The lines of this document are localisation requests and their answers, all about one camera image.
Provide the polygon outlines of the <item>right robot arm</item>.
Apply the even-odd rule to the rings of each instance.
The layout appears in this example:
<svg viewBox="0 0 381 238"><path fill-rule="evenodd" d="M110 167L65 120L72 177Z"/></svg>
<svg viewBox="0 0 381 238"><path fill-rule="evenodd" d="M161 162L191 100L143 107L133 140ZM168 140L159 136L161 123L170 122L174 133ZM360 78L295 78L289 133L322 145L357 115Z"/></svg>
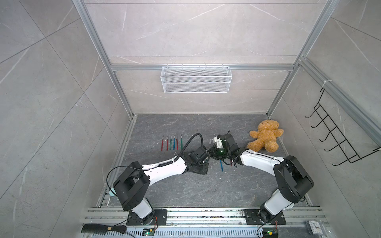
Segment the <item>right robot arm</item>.
<svg viewBox="0 0 381 238"><path fill-rule="evenodd" d="M271 222L283 210L293 207L314 187L313 179L296 157L274 157L240 148L229 133L216 136L208 152L216 160L228 159L231 165L253 167L275 177L278 188L258 212L262 223Z"/></svg>

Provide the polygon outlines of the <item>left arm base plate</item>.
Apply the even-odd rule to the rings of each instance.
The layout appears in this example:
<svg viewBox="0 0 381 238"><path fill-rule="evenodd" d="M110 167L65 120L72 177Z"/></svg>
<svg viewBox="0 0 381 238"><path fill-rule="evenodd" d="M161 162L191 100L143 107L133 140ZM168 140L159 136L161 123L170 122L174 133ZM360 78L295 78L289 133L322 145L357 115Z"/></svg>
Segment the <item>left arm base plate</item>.
<svg viewBox="0 0 381 238"><path fill-rule="evenodd" d="M154 209L147 217L140 218L136 213L131 212L126 221L127 226L165 226L167 223L168 210Z"/></svg>

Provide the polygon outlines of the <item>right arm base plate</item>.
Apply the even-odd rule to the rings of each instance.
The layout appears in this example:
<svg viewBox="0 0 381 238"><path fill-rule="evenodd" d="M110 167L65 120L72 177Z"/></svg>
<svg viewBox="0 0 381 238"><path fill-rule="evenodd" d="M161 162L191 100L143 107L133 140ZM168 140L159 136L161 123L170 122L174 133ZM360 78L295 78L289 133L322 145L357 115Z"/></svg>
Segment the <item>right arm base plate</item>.
<svg viewBox="0 0 381 238"><path fill-rule="evenodd" d="M286 225L286 220L282 211L276 215L271 215L264 209L244 209L242 215L245 218L247 225Z"/></svg>

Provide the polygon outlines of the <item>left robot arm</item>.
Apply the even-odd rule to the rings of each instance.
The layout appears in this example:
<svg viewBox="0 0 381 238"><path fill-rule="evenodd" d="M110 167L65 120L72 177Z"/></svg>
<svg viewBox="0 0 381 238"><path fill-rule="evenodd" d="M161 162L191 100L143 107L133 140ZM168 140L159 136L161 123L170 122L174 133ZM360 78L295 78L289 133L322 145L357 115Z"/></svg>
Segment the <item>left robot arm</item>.
<svg viewBox="0 0 381 238"><path fill-rule="evenodd" d="M138 161L128 166L112 184L106 181L111 196L115 196L124 211L132 211L142 225L155 218L155 211L145 197L148 188L166 178L194 173L206 175L209 153L200 133L194 134L177 156L156 164L141 165Z"/></svg>

